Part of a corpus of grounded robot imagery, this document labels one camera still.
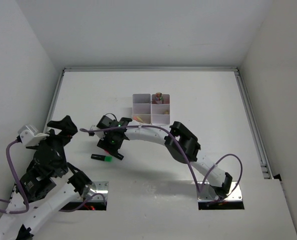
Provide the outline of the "pink cap black highlighter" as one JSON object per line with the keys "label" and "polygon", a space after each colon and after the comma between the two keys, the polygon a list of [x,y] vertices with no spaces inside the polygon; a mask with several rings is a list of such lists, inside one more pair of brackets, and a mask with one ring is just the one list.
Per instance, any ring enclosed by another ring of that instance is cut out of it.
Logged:
{"label": "pink cap black highlighter", "polygon": [[123,160],[124,156],[120,154],[118,151],[112,151],[112,150],[105,150],[106,153],[111,155],[112,157],[117,158],[118,160]]}

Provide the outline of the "green cap black highlighter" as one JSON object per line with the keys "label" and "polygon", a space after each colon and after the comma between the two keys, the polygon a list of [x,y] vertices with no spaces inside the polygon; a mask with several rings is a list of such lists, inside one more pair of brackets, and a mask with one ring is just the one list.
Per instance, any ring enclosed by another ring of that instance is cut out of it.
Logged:
{"label": "green cap black highlighter", "polygon": [[102,162],[111,162],[113,159],[112,156],[101,155],[101,154],[92,154],[90,158],[93,160],[102,161]]}

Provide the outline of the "colourful glue stick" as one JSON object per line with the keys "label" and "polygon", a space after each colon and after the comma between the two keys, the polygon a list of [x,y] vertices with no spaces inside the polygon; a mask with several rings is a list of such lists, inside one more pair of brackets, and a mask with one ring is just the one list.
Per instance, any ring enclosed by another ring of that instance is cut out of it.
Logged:
{"label": "colourful glue stick", "polygon": [[154,94],[154,102],[156,104],[163,104],[164,103],[164,95],[161,92],[156,92]]}

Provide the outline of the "yellow slim highlighter pen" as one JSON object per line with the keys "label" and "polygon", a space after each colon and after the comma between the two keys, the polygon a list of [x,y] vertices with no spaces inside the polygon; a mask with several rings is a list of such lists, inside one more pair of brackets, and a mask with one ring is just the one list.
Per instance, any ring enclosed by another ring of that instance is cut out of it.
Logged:
{"label": "yellow slim highlighter pen", "polygon": [[141,124],[150,124],[151,122],[149,121],[149,120],[147,120],[147,119],[143,119],[143,121],[137,121],[137,122],[139,122],[139,123],[141,123]]}

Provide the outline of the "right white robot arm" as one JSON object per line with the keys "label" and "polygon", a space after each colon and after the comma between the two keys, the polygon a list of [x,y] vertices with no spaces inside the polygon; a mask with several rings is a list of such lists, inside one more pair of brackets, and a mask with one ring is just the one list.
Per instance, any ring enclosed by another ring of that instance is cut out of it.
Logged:
{"label": "right white robot arm", "polygon": [[97,146],[120,160],[123,156],[119,154],[119,149],[124,141],[139,140],[162,145],[174,160],[203,175],[220,199],[229,194],[232,176],[202,154],[197,136],[179,121],[157,126],[139,123],[128,117],[116,120],[104,115],[94,132],[100,138]]}

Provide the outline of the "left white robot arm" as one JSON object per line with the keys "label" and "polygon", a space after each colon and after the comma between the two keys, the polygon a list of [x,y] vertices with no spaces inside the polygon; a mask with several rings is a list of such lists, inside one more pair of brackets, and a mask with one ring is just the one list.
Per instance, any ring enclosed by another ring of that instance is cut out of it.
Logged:
{"label": "left white robot arm", "polygon": [[[46,133],[24,125],[6,147],[6,160],[14,186],[6,209],[0,209],[0,240],[31,240],[38,230],[69,202],[86,200],[93,185],[80,169],[67,162],[65,146],[78,132],[70,116],[47,123]],[[25,174],[19,177],[11,159],[11,147],[21,143],[34,150]]]}

